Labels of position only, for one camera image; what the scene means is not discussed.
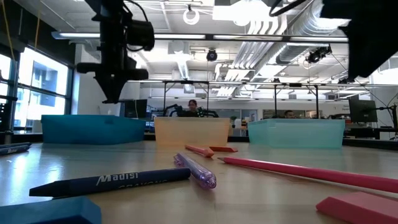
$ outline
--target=orange bin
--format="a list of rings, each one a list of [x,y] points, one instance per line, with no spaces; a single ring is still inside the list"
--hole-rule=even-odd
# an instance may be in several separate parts
[[[225,146],[229,118],[155,118],[158,146]]]

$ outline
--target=computer monitor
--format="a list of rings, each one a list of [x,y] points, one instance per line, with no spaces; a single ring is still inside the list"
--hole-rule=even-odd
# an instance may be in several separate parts
[[[148,100],[121,100],[121,116],[125,118],[146,118]]]
[[[349,100],[349,113],[354,123],[377,122],[376,103],[373,100]]]

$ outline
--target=person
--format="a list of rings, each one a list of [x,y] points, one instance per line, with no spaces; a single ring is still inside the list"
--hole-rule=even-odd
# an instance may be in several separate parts
[[[287,111],[285,111],[285,118],[287,118],[287,119],[294,119],[294,118],[295,118],[294,112],[293,112],[292,110],[287,110]]]
[[[199,117],[197,113],[198,102],[196,100],[190,100],[188,102],[188,107],[189,110],[185,112],[186,117],[191,117],[191,118]]]

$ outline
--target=blue crayon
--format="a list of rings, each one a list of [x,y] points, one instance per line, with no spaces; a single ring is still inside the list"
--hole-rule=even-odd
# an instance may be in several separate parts
[[[30,142],[22,142],[22,143],[14,143],[14,144],[4,144],[0,145],[0,149],[4,149],[6,147],[16,147],[16,146],[30,146],[32,143]]]
[[[191,171],[189,168],[178,168],[60,180],[30,189],[29,196],[74,197],[110,190],[184,180],[188,179],[190,176]]]
[[[11,153],[24,152],[27,151],[29,148],[29,145],[0,148],[0,156]]]

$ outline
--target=blue eraser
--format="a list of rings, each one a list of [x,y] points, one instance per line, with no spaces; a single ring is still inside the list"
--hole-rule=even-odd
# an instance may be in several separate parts
[[[101,224],[101,209],[87,197],[8,205],[0,207],[0,223]]]

